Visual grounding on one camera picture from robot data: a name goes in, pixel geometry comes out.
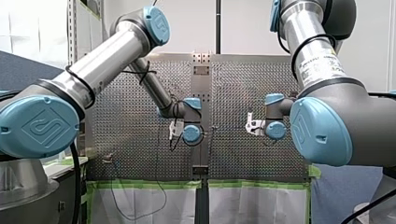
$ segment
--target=white label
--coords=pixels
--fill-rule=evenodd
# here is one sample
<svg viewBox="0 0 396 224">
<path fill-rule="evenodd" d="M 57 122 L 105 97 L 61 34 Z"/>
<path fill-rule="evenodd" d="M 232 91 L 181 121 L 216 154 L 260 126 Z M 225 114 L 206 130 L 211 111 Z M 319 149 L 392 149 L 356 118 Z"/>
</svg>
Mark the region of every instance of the white label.
<svg viewBox="0 0 396 224">
<path fill-rule="evenodd" d="M 299 66 L 299 71 L 305 86 L 317 80 L 347 76 L 338 58 L 331 53 L 303 61 Z"/>
</svg>

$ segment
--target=black bar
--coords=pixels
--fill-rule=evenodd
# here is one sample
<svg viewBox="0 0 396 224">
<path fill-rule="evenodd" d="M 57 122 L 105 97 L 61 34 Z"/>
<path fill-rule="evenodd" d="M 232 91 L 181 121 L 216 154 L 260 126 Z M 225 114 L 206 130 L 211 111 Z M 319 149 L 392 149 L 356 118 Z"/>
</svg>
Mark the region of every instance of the black bar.
<svg viewBox="0 0 396 224">
<path fill-rule="evenodd" d="M 216 54 L 221 54 L 221 0 L 216 0 Z"/>
</svg>

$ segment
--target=light blue joint cap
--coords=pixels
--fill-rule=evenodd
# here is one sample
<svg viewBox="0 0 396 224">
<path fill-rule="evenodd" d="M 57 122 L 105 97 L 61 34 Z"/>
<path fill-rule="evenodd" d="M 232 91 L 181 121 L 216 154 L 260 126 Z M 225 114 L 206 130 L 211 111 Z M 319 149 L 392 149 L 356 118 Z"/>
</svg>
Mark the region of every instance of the light blue joint cap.
<svg viewBox="0 0 396 224">
<path fill-rule="evenodd" d="M 158 46 L 166 44 L 170 38 L 170 28 L 165 15 L 157 7 L 144 7 L 143 17 L 155 44 Z"/>
<path fill-rule="evenodd" d="M 194 125 L 187 125 L 184 128 L 183 138 L 189 144 L 196 143 L 201 137 L 201 130 Z"/>
<path fill-rule="evenodd" d="M 270 27 L 270 31 L 274 32 L 274 33 L 278 32 L 277 23 L 279 22 L 279 13 L 280 13 L 280 7 L 281 7 L 281 5 L 279 3 L 280 3 L 279 0 L 274 0 L 273 1 L 273 6 L 272 6 L 272 9 L 271 9 L 271 18 L 270 18 L 271 27 Z"/>
<path fill-rule="evenodd" d="M 282 93 L 272 93 L 265 96 L 265 105 L 272 105 L 279 101 L 283 101 L 285 96 Z"/>
<path fill-rule="evenodd" d="M 21 98 L 0 111 L 0 151 L 25 159 L 56 155 L 75 140 L 78 124 L 75 109 L 58 97 Z"/>
<path fill-rule="evenodd" d="M 184 98 L 183 101 L 194 109 L 198 109 L 198 110 L 202 109 L 200 98 Z"/>
<path fill-rule="evenodd" d="M 290 111 L 291 136 L 309 161 L 332 166 L 347 165 L 352 158 L 352 140 L 347 126 L 326 103 L 305 97 Z"/>
<path fill-rule="evenodd" d="M 272 122 L 265 129 L 265 134 L 273 140 L 283 139 L 286 135 L 286 126 L 279 121 Z"/>
</svg>

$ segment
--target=robotic arm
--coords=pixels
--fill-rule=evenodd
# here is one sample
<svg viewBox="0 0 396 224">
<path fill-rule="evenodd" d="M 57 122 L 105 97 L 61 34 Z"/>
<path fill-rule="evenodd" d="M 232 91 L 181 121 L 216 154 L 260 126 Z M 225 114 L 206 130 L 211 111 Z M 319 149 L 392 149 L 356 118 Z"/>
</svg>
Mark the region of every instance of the robotic arm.
<svg viewBox="0 0 396 224">
<path fill-rule="evenodd" d="M 120 17 L 111 33 L 106 42 L 53 80 L 38 80 L 0 102 L 0 153 L 39 159 L 65 150 L 96 96 L 127 66 L 135 70 L 159 114 L 186 119 L 184 131 L 195 131 L 191 138 L 185 137 L 186 142 L 193 144 L 202 138 L 196 127 L 200 122 L 199 99 L 173 101 L 144 59 L 169 40 L 169 24 L 163 13 L 156 7 L 144 7 Z"/>
<path fill-rule="evenodd" d="M 290 110 L 275 106 L 290 100 L 283 95 L 266 104 L 267 119 L 290 116 L 294 145 L 309 161 L 394 166 L 396 102 L 369 96 L 336 55 L 355 20 L 354 0 L 274 1 L 271 28 L 288 42 L 301 92 Z"/>
</svg>

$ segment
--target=perforated metal panel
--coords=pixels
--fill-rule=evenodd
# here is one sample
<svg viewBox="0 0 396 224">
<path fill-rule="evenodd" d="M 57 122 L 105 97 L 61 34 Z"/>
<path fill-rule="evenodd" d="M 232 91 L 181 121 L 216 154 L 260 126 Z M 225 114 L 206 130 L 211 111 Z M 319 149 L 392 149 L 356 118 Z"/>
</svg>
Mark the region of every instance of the perforated metal panel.
<svg viewBox="0 0 396 224">
<path fill-rule="evenodd" d="M 297 91 L 289 58 L 265 56 L 212 57 L 213 139 L 210 178 L 301 181 L 307 177 L 304 159 L 294 148 L 290 130 L 274 143 L 246 133 L 248 109 L 264 119 L 264 96 Z"/>
<path fill-rule="evenodd" d="M 192 96 L 194 92 L 204 93 L 197 89 L 199 82 L 194 82 L 195 91 L 191 92 L 191 55 L 157 55 L 150 60 L 165 88 L 178 98 Z M 264 118 L 265 94 L 289 95 L 290 91 L 298 90 L 290 73 L 290 59 L 212 55 L 210 61 L 212 88 L 206 95 L 206 100 L 210 99 L 208 111 L 211 111 L 212 123 L 212 130 L 208 130 L 206 136 L 210 178 L 304 181 L 307 167 L 294 148 L 290 133 L 286 139 L 268 147 L 272 141 L 245 131 L 250 107 L 255 119 Z M 105 89 L 92 112 L 92 121 L 88 122 L 93 123 L 93 147 L 97 151 L 89 178 L 106 179 L 117 175 L 155 179 L 158 151 L 160 180 L 191 179 L 191 151 L 182 142 L 176 151 L 169 151 L 170 120 L 163 120 L 158 147 L 160 121 L 155 111 L 154 103 L 133 75 L 122 74 Z M 102 162 L 110 153 L 114 153 L 117 169 Z"/>
<path fill-rule="evenodd" d="M 174 95 L 181 99 L 190 95 L 190 61 L 151 60 L 151 68 Z M 159 129 L 156 106 L 138 80 L 131 74 L 118 76 L 101 93 L 92 112 L 97 157 L 89 178 L 155 179 L 156 175 L 160 180 L 189 180 L 191 152 L 181 143 L 175 151 L 169 150 L 169 122 L 163 119 Z M 116 167 L 103 163 L 110 153 Z"/>
</svg>

